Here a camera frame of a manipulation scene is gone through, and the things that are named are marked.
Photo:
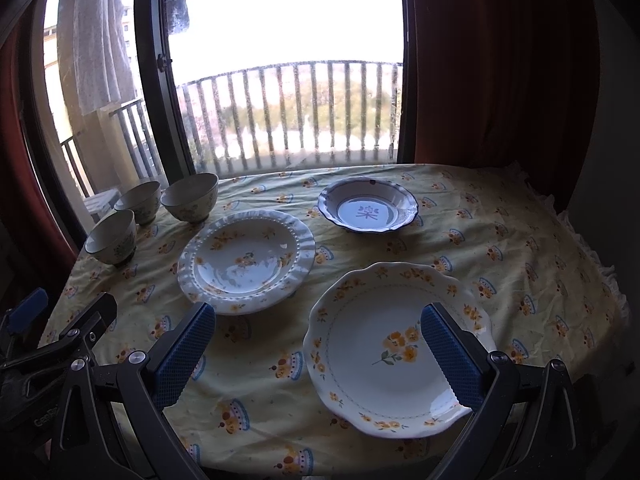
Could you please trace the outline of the beaded rim flower plate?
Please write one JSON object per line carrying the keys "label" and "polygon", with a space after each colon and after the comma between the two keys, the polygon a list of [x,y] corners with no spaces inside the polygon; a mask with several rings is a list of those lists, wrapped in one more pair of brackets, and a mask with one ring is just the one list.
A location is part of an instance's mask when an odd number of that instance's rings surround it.
{"label": "beaded rim flower plate", "polygon": [[186,298],[217,314],[252,314],[280,304],[314,265],[311,230],[292,214],[255,209],[230,214],[195,235],[178,260]]}

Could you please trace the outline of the scalloped yellow flower plate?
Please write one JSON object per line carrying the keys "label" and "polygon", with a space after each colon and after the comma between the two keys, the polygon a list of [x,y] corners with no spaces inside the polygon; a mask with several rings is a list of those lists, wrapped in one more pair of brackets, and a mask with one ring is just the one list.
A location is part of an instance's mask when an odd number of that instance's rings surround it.
{"label": "scalloped yellow flower plate", "polygon": [[432,302],[495,349],[489,314],[471,289],[426,264],[373,263],[332,284],[312,307],[303,342],[322,403],[386,439],[431,437],[470,414],[422,337],[421,312]]}

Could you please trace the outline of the blue rimmed deep plate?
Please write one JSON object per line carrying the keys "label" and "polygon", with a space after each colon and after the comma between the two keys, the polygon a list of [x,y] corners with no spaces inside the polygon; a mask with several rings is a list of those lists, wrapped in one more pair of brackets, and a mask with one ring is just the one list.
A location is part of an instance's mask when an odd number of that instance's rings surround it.
{"label": "blue rimmed deep plate", "polygon": [[326,220],[359,233],[386,233],[416,218],[416,198],[400,184],[370,177],[339,180],[324,188],[317,207]]}

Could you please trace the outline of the dark window frame post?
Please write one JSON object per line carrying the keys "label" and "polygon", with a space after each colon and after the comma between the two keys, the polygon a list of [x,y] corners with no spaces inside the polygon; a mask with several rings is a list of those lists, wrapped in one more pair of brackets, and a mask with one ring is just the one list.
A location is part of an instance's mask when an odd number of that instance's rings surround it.
{"label": "dark window frame post", "polygon": [[164,175],[173,184],[194,174],[169,53],[165,0],[134,0],[139,73]]}

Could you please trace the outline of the large floral ceramic bowl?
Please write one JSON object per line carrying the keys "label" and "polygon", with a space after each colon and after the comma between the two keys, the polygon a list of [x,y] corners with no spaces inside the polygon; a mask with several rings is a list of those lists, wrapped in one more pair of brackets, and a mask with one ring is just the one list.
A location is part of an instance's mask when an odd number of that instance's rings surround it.
{"label": "large floral ceramic bowl", "polygon": [[216,204],[218,183],[216,174],[192,174],[169,185],[160,196],[160,203],[177,220],[202,222]]}

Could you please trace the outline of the near floral ceramic bowl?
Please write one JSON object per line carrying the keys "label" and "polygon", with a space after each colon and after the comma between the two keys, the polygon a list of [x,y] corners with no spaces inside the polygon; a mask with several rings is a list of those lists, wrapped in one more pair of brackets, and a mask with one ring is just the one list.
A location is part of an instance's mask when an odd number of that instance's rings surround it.
{"label": "near floral ceramic bowl", "polygon": [[119,210],[102,219],[89,233],[85,251],[99,262],[117,266],[136,249],[136,222],[131,210]]}

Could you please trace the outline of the middle floral ceramic bowl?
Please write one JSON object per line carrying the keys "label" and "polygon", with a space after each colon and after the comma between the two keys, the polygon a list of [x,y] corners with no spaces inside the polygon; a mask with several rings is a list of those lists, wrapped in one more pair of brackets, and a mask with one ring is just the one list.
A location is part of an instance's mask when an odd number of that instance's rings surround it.
{"label": "middle floral ceramic bowl", "polygon": [[160,209],[160,182],[151,180],[135,186],[119,197],[114,209],[131,210],[139,226],[151,223]]}

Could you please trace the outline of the white hanging laundry cloth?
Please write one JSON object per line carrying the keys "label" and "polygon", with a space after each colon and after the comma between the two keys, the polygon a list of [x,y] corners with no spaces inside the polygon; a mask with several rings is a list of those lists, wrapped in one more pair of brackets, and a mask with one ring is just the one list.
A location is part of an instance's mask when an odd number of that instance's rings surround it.
{"label": "white hanging laundry cloth", "polygon": [[82,116],[136,97],[122,0],[58,0],[58,67]]}

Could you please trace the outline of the red curtain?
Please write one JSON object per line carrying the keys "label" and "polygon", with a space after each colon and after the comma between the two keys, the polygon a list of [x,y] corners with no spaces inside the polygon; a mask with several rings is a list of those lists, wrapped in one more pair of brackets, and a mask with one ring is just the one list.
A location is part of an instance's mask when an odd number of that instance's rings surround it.
{"label": "red curtain", "polygon": [[1,177],[9,185],[8,207],[16,209],[8,212],[8,229],[21,234],[24,240],[38,240],[47,256],[70,269],[77,252],[70,247],[50,213],[29,160],[20,119],[19,42],[14,28],[1,47]]}

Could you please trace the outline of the white plastic balcony crate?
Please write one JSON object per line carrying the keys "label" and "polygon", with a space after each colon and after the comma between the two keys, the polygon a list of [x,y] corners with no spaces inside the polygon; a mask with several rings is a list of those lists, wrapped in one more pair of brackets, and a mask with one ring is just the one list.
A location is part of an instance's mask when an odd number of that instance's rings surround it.
{"label": "white plastic balcony crate", "polygon": [[103,217],[109,214],[115,203],[119,200],[120,193],[117,188],[110,188],[101,193],[84,199],[84,205],[91,219],[98,223]]}

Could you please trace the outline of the balcony metal railing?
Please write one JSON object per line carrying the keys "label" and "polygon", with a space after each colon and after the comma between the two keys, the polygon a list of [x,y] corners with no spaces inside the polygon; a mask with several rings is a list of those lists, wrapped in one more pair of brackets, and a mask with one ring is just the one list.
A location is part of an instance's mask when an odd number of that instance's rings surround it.
{"label": "balcony metal railing", "polygon": [[294,166],[396,162],[404,66],[303,61],[177,88],[194,165],[223,178]]}

